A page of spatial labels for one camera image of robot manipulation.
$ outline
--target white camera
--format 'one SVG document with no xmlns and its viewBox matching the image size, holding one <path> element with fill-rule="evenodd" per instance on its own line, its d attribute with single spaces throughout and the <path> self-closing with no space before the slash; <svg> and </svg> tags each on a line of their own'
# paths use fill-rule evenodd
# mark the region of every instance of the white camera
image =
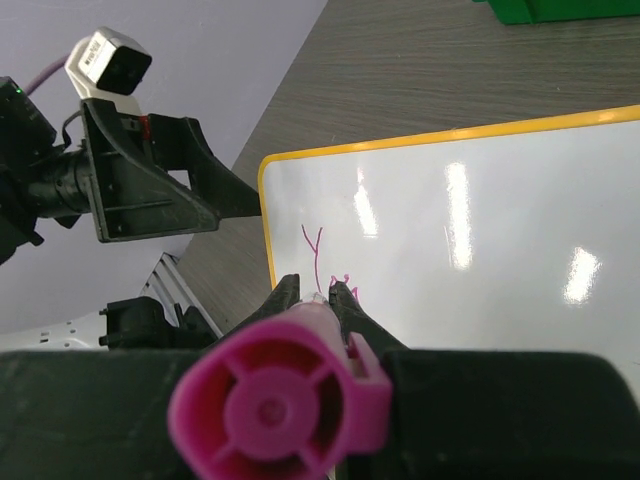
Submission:
<svg viewBox="0 0 640 480">
<path fill-rule="evenodd" d="M 151 65 L 151 55 L 134 39 L 99 28 L 78 61 L 80 71 L 100 90 L 131 95 Z"/>
<path fill-rule="evenodd" d="M 151 55 L 134 39 L 101 27 L 80 40 L 65 70 L 80 98 L 111 100 L 121 113 L 139 114 L 130 95 L 151 65 Z"/>
</svg>

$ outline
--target gray table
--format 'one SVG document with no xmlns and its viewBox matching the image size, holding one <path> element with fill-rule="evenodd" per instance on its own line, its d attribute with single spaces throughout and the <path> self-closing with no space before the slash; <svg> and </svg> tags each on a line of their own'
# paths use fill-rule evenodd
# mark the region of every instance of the gray table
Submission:
<svg viewBox="0 0 640 480">
<path fill-rule="evenodd" d="M 501 25 L 470 0 L 329 0 L 234 170 L 271 153 L 640 103 L 640 17 Z M 197 236 L 179 269 L 219 323 L 270 291 L 262 222 Z"/>
</svg>

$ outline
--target green container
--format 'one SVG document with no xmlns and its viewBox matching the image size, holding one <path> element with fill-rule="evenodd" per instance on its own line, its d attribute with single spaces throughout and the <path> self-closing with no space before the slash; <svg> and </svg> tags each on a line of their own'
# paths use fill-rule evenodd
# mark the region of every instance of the green container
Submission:
<svg viewBox="0 0 640 480">
<path fill-rule="evenodd" d="M 640 15 L 640 0 L 473 0 L 488 1 L 505 25 Z"/>
</svg>

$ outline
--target magenta marker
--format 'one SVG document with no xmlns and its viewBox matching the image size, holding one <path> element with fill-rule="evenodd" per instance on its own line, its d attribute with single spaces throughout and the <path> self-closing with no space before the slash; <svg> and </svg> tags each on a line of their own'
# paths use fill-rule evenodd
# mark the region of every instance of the magenta marker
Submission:
<svg viewBox="0 0 640 480">
<path fill-rule="evenodd" d="M 203 480 L 318 480 L 387 439 L 391 381 L 314 295 L 236 333 L 180 380 L 173 443 Z"/>
</svg>

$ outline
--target white wall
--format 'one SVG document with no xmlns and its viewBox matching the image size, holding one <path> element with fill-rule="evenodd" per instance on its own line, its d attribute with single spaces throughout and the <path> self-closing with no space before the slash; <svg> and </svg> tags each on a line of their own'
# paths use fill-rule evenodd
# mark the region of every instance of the white wall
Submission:
<svg viewBox="0 0 640 480">
<path fill-rule="evenodd" d="M 136 92 L 143 111 L 200 120 L 214 153 L 232 165 L 326 0 L 0 0 L 0 75 L 25 86 L 43 67 L 105 25 L 153 56 Z M 78 108 L 62 73 L 33 95 L 59 128 Z M 0 268 L 0 333 L 78 318 L 142 287 L 161 250 L 98 245 L 89 217 L 66 232 L 43 222 L 45 244 Z M 126 273 L 115 268 L 127 262 Z"/>
</svg>

